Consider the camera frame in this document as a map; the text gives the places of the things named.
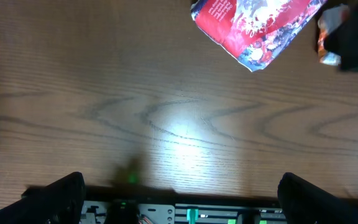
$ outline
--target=brown tabletop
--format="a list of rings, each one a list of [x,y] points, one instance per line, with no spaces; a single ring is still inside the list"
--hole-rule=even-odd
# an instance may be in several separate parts
[[[240,197],[294,172],[358,198],[358,74],[318,63],[315,29],[250,73],[188,0],[0,0],[0,208],[74,171]]]

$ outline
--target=white splash graphic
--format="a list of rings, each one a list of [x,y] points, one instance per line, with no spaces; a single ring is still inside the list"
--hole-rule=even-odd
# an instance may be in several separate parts
[[[280,13],[285,12],[289,2],[291,0],[238,0],[234,25],[253,37],[267,28],[270,19],[275,21]]]

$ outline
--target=snack bag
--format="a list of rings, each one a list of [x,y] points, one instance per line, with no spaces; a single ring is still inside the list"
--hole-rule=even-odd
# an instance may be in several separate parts
[[[199,0],[197,26],[251,72],[264,69],[326,0]]]
[[[318,58],[326,65],[339,65],[341,57],[324,49],[324,39],[336,30],[349,17],[349,7],[340,5],[332,9],[325,10],[318,20],[320,36],[318,38]]]

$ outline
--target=teal connector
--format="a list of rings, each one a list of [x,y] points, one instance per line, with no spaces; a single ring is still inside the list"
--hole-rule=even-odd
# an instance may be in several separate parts
[[[187,210],[187,221],[189,224],[196,224],[198,219],[198,208],[190,208]]]

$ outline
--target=wooden surface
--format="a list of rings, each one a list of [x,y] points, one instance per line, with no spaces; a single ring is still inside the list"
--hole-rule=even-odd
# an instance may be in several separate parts
[[[358,75],[319,64],[314,34],[250,73],[190,1],[0,0],[0,207],[73,171],[241,197],[294,172],[358,198]]]

